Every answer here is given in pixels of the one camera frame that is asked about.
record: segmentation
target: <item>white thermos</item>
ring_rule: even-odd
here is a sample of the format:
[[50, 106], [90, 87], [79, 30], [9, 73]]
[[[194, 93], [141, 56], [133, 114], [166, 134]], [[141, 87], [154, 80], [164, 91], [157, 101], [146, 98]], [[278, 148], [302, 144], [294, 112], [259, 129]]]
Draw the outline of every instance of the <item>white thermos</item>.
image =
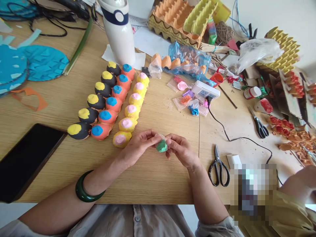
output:
[[106, 35], [118, 64], [135, 63], [134, 36], [128, 20], [127, 0], [98, 0]]

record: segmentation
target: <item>black cable wire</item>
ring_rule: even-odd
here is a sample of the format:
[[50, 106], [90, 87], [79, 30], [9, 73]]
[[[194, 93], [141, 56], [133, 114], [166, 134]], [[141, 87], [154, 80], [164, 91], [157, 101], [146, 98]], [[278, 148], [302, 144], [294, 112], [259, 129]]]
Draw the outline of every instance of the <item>black cable wire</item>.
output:
[[[258, 145], [259, 147], [262, 147], [262, 148], [268, 150], [268, 151], [271, 153], [270, 157], [268, 158], [268, 160], [267, 160], [267, 162], [266, 162], [266, 164], [268, 164], [269, 161], [270, 161], [271, 158], [272, 158], [272, 151], [270, 151], [268, 148], [265, 148], [264, 146], [261, 146], [261, 145], [259, 145], [258, 143], [256, 143], [255, 141], [251, 140], [250, 138], [246, 138], [246, 137], [239, 137], [239, 138], [235, 138], [235, 139], [232, 139], [232, 140], [229, 139], [229, 137], [228, 137], [228, 135], [227, 135], [227, 133], [226, 133], [226, 130], [225, 130], [224, 125], [223, 125], [221, 122], [219, 122], [219, 121], [214, 117], [214, 115], [212, 114], [212, 112], [211, 112], [211, 110], [210, 110], [210, 103], [211, 103], [211, 100], [212, 100], [212, 99], [208, 99], [208, 98], [209, 98], [209, 97], [207, 97], [207, 103], [208, 103], [208, 106], [207, 106], [207, 107], [208, 107], [208, 111], [210, 112], [210, 114], [211, 114], [211, 116], [213, 117], [213, 119], [214, 119], [216, 122], [218, 122], [218, 123], [223, 127], [223, 130], [224, 130], [225, 136], [227, 137], [227, 140], [228, 140], [229, 142], [233, 142], [233, 141], [236, 141], [236, 140], [239, 140], [239, 139], [248, 139], [248, 140], [252, 141], [253, 143], [255, 143], [256, 145]], [[282, 183], [281, 180], [279, 179], [277, 170], [276, 170], [276, 176], [277, 176], [277, 179], [279, 180], [279, 182], [281, 183], [281, 185], [283, 185], [283, 183]]]
[[54, 23], [52, 20], [57, 21], [59, 24], [63, 25], [64, 27], [67, 27], [67, 28], [69, 28], [69, 29], [86, 30], [86, 28], [72, 27], [72, 26], [67, 26], [67, 25], [61, 23], [61, 22], [58, 20], [58, 19], [60, 19], [60, 18], [53, 15], [53, 11], [48, 10], [48, 9], [46, 9], [46, 8], [44, 8], [44, 7], [41, 7], [41, 6], [38, 4], [38, 2], [37, 2], [36, 0], [35, 0], [35, 5], [36, 5], [37, 10], [38, 10], [38, 12], [39, 12], [39, 15], [36, 16], [36, 17], [25, 17], [25, 16], [22, 16], [22, 15], [19, 15], [19, 14], [17, 14], [15, 11], [13, 11], [13, 10], [10, 8], [11, 5], [16, 5], [16, 6], [19, 6], [19, 7], [24, 8], [24, 9], [28, 9], [28, 10], [30, 10], [30, 8], [25, 7], [25, 6], [22, 6], [22, 5], [17, 4], [17, 3], [13, 3], [13, 2], [7, 3], [7, 7], [8, 7], [8, 9], [9, 9], [9, 11], [10, 11], [12, 14], [16, 15], [17, 17], [22, 18], [22, 20], [12, 20], [12, 21], [24, 21], [24, 20], [28, 20], [28, 21], [29, 21], [29, 27], [30, 27], [30, 30], [31, 30], [32, 32], [34, 32], [34, 29], [33, 29], [34, 21], [35, 21], [36, 19], [40, 19], [40, 18], [46, 18], [46, 19], [49, 20], [53, 25], [55, 25], [55, 26], [61, 28], [61, 29], [64, 31], [64, 33], [63, 33], [63, 34], [60, 34], [60, 35], [42, 34], [42, 33], [41, 33], [41, 34], [40, 34], [41, 36], [47, 36], [47, 37], [64, 37], [64, 36], [66, 36], [66, 35], [68, 34], [68, 32], [67, 32], [67, 30], [66, 30], [65, 28], [63, 28], [62, 26], [60, 26], [60, 25]]

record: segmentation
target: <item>sleeve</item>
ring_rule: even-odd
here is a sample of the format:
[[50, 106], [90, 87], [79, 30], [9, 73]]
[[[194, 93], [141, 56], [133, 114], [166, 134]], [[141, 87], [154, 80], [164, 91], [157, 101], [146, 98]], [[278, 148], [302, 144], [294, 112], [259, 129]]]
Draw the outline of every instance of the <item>sleeve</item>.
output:
[[[20, 220], [15, 220], [7, 224], [0, 229], [1, 237], [49, 237], [47, 235], [41, 235], [34, 233], [26, 224]], [[64, 237], [64, 235], [54, 235], [55, 237]]]
[[238, 226], [234, 225], [231, 217], [226, 217], [222, 222], [214, 225], [206, 225], [198, 222], [196, 237], [243, 237]]
[[276, 191], [273, 229], [281, 236], [314, 236], [311, 216], [305, 205], [295, 198]]

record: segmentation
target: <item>grey shirt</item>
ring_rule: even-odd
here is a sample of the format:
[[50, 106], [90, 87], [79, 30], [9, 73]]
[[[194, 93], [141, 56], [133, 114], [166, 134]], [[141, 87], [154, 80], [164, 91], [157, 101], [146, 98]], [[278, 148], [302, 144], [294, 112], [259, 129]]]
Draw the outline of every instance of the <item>grey shirt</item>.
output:
[[[196, 237], [240, 237], [243, 234], [233, 219], [219, 224], [198, 223]], [[2, 237], [43, 237], [15, 220], [0, 229]], [[67, 237], [194, 237], [177, 205], [94, 205], [87, 215], [71, 229]]]

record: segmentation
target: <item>hand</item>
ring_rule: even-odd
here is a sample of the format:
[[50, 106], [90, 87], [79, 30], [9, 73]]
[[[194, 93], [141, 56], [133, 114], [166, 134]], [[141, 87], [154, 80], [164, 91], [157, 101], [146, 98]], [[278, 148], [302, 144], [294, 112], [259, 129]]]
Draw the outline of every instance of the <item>hand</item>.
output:
[[194, 153], [189, 142], [181, 136], [169, 134], [166, 136], [168, 150], [166, 157], [170, 159], [170, 153], [174, 153], [182, 165], [187, 169], [192, 169], [200, 164], [199, 157]]
[[133, 166], [147, 148], [154, 147], [162, 140], [160, 136], [155, 136], [156, 134], [156, 131], [149, 129], [132, 137], [119, 155], [127, 165], [127, 168]]

